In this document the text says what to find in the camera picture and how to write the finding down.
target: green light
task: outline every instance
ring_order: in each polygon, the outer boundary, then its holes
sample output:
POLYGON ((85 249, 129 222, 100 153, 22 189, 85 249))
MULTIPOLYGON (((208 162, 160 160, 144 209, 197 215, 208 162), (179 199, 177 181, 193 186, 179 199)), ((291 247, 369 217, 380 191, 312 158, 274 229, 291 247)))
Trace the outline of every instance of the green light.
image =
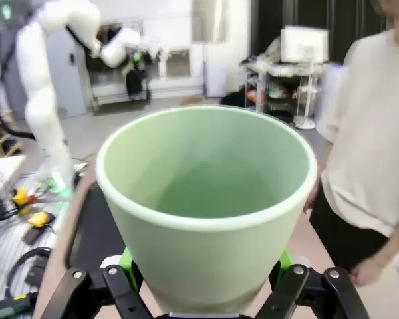
POLYGON ((10 5, 1 6, 1 14, 5 20, 9 20, 12 17, 12 8, 10 5))

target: brown table top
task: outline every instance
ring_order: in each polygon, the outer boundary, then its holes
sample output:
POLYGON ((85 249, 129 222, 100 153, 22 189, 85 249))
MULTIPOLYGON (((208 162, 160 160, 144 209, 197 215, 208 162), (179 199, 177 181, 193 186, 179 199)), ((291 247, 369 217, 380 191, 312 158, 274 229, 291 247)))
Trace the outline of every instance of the brown table top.
MULTIPOLYGON (((50 300, 53 292, 61 281, 62 275, 67 270, 65 267, 65 260, 70 251, 72 236, 76 231, 75 225, 77 224, 85 195, 94 182, 95 174, 93 161, 85 177, 78 186, 72 201, 72 206, 68 212, 68 217, 59 233, 59 237, 49 259, 37 300, 34 318, 40 318, 47 302, 50 300)), ((291 235, 288 243, 288 250, 292 256, 306 256, 310 260, 311 266, 317 272, 323 272, 327 268, 334 266, 325 251, 323 244, 319 240, 306 216, 303 214, 299 217, 295 230, 291 235)), ((372 319, 399 319, 399 276, 392 267, 388 267, 380 282, 369 287, 361 288, 358 291, 372 319)), ((255 302, 245 314, 254 317, 270 293, 271 287, 267 282, 263 286, 255 302)), ((140 295, 154 316, 162 314, 160 307, 156 304, 154 297, 150 294, 150 291, 145 284, 142 285, 140 295)), ((118 318, 118 313, 115 306, 107 306, 102 308, 96 318, 118 318)), ((309 319, 316 317, 310 309, 297 307, 293 315, 293 319, 296 318, 309 319)))

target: white stand base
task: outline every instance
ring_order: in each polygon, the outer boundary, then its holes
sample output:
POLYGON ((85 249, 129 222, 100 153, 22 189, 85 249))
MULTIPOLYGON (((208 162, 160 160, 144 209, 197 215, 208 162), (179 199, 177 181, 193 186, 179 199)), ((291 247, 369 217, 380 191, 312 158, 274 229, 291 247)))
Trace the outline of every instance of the white stand base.
POLYGON ((295 116, 294 117, 295 127, 300 130, 313 130, 316 126, 315 122, 304 116, 295 116))

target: black mat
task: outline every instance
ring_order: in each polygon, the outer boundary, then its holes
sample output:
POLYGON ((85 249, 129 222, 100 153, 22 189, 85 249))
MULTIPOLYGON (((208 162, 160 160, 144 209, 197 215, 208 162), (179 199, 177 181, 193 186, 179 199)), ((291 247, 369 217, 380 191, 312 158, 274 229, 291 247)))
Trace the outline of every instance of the black mat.
POLYGON ((67 266, 94 272, 106 257, 121 255, 125 247, 105 196, 94 184, 80 212, 67 266))

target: light green bucket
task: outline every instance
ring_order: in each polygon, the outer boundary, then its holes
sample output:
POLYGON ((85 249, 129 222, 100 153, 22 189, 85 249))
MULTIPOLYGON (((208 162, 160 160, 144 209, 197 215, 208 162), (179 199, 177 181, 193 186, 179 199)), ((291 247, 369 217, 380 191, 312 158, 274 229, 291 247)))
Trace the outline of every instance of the light green bucket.
POLYGON ((164 310, 242 312, 281 256, 317 164, 274 118, 195 106, 119 129, 96 174, 164 310))

